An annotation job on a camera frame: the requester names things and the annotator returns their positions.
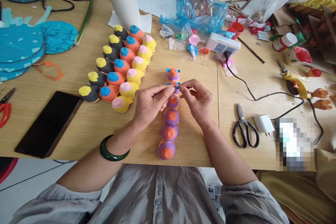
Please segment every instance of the green jade bangle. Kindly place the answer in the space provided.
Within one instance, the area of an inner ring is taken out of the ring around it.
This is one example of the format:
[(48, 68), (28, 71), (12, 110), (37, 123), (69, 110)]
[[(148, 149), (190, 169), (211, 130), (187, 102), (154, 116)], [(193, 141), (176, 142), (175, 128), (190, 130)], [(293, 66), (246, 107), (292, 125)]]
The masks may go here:
[(117, 162), (117, 161), (123, 160), (125, 157), (127, 157), (127, 155), (129, 154), (131, 149), (129, 149), (128, 152), (126, 152), (124, 155), (116, 156), (116, 155), (111, 154), (106, 149), (106, 141), (108, 139), (110, 139), (110, 137), (112, 137), (112, 136), (113, 135), (110, 135), (110, 136), (107, 136), (103, 139), (103, 141), (100, 143), (99, 151), (100, 151), (100, 154), (103, 156), (103, 158), (107, 159), (108, 161)]

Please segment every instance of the gray shirt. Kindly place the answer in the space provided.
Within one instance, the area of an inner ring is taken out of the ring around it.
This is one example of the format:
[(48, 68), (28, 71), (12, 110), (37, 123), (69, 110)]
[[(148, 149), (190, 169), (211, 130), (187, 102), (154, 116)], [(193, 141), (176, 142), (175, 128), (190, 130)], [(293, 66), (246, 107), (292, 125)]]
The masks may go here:
[[(23, 205), (13, 223), (224, 223), (196, 167), (125, 165), (103, 202), (102, 191), (53, 184)], [(289, 223), (259, 181), (222, 186), (226, 223)]]

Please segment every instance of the black phone screen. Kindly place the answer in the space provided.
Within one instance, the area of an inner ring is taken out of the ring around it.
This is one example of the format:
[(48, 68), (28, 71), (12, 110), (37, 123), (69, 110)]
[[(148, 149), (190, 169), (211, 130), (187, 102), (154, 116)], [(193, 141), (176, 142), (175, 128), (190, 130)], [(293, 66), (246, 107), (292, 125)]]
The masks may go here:
[(80, 97), (56, 91), (15, 151), (39, 158), (50, 156), (82, 102)]

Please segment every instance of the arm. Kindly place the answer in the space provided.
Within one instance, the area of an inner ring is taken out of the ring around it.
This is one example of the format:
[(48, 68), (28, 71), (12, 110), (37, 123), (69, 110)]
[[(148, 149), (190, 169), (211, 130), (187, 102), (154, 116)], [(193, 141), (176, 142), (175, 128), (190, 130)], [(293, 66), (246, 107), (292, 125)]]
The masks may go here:
[(212, 120), (211, 92), (196, 79), (182, 83), (180, 91), (181, 98), (186, 100), (192, 116), (203, 131), (213, 166), (223, 185), (242, 185), (257, 180), (253, 171)]
[[(106, 142), (106, 149), (114, 155), (125, 154), (158, 112), (165, 108), (173, 92), (174, 87), (167, 85), (138, 91), (133, 119)], [(99, 191), (117, 173), (122, 163), (123, 160), (111, 162), (104, 159), (97, 147), (67, 171), (57, 184), (77, 192)]]

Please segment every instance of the floor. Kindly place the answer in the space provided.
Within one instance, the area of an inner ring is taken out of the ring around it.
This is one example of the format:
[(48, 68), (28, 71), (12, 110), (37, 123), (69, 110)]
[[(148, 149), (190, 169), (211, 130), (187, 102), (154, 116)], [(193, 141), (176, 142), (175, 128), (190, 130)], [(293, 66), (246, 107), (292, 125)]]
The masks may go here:
[[(20, 206), (55, 183), (75, 163), (59, 164), (47, 159), (20, 158), (12, 173), (0, 184), (1, 223), (9, 223)], [(201, 169), (206, 183), (221, 183), (214, 168)], [(114, 178), (104, 187), (101, 201), (107, 196), (113, 181)]]

